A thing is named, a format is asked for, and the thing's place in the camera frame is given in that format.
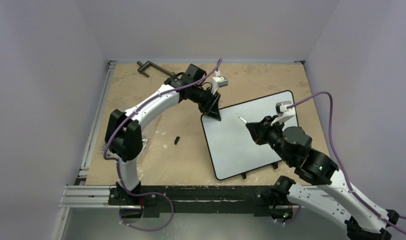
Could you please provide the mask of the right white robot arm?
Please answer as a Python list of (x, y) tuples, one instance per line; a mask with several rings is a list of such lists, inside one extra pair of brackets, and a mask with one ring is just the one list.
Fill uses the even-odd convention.
[(344, 172), (328, 155), (312, 148), (312, 138), (301, 127), (285, 127), (277, 118), (244, 124), (257, 145), (269, 145), (308, 185), (280, 176), (271, 188), (274, 204), (301, 205), (345, 230), (350, 240), (390, 240), (386, 228), (397, 223), (399, 214), (365, 195), (356, 197), (356, 187), (346, 183)]

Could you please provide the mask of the white whiteboard black frame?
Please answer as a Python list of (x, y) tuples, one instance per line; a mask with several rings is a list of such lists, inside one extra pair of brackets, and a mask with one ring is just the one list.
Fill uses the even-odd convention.
[(221, 120), (205, 115), (200, 117), (217, 180), (243, 175), (281, 161), (267, 144), (255, 144), (241, 120), (260, 122), (265, 116), (273, 116), (279, 102), (293, 103), (293, 93), (285, 90), (222, 107)]

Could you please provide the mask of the black marker cap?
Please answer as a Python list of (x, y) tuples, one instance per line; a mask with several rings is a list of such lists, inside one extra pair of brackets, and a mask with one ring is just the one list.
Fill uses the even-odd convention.
[(178, 142), (179, 142), (180, 138), (181, 138), (180, 136), (177, 136), (177, 137), (175, 138), (175, 140), (174, 140), (174, 144), (175, 144), (175, 145), (177, 145), (177, 144), (178, 144)]

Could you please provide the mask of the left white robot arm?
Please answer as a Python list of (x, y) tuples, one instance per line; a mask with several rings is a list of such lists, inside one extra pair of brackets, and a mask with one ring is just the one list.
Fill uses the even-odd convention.
[(117, 186), (122, 188), (120, 197), (129, 205), (137, 203), (140, 179), (137, 161), (144, 148), (143, 130), (164, 111), (183, 100), (197, 104), (207, 117), (221, 120), (219, 88), (228, 86), (228, 79), (221, 75), (221, 63), (206, 72), (190, 64), (186, 71), (171, 74), (152, 95), (127, 110), (115, 109), (109, 116), (105, 133), (103, 158), (116, 162)]

